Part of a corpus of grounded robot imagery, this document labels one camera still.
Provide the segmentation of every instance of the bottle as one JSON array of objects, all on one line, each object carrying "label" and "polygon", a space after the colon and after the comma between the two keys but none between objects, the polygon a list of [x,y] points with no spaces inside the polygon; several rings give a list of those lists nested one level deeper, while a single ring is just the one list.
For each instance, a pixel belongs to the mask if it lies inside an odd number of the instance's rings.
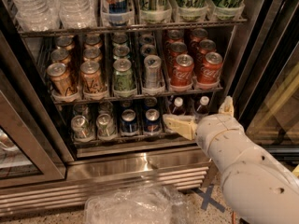
[{"label": "bottle", "polygon": [[175,99],[175,102],[169,106],[170,112],[173,115],[177,116],[183,116],[186,113],[186,109],[183,105],[183,99],[180,97],[177,97]]},{"label": "bottle", "polygon": [[203,117],[208,115],[208,102],[208,97],[203,96],[199,101],[194,103],[194,115],[196,122],[199,122]]}]

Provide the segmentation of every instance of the plastic bag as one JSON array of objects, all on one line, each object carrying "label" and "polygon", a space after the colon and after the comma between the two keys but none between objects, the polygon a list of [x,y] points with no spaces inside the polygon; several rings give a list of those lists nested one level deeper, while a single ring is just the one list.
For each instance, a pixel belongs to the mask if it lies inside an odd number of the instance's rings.
[{"label": "plastic bag", "polygon": [[139,187],[90,198],[85,224],[184,224],[188,221],[186,197],[173,187]]}]

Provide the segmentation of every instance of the metal base panel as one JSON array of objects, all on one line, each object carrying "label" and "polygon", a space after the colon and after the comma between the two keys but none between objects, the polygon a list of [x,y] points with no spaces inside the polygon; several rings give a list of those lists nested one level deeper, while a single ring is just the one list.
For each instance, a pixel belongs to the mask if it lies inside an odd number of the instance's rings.
[{"label": "metal base panel", "polygon": [[0,217],[83,205],[92,196],[141,185],[207,187],[217,168],[199,147],[70,165],[64,181],[0,189]]}]

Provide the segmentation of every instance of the floor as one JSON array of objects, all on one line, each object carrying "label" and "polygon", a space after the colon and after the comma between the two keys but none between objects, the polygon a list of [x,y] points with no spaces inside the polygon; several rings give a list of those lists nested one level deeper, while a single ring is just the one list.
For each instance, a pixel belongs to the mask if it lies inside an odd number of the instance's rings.
[{"label": "floor", "polygon": [[[192,224],[231,224],[233,210],[223,200],[220,188],[220,174],[217,174],[206,189],[191,189],[185,195],[190,203]],[[3,224],[88,224],[84,222],[84,206],[49,210],[42,213],[17,217],[0,217]]]}]

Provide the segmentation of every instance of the bottle cap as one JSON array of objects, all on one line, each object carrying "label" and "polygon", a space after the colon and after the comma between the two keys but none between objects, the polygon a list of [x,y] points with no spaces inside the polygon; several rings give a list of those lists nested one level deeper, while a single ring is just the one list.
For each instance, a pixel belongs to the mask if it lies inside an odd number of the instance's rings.
[{"label": "bottle cap", "polygon": [[177,107],[181,107],[182,105],[183,105],[183,99],[180,98],[180,97],[177,97],[177,98],[175,99],[175,106],[177,106]]},{"label": "bottle cap", "polygon": [[209,99],[207,96],[203,96],[201,99],[200,99],[200,104],[201,105],[207,105],[209,102]]}]

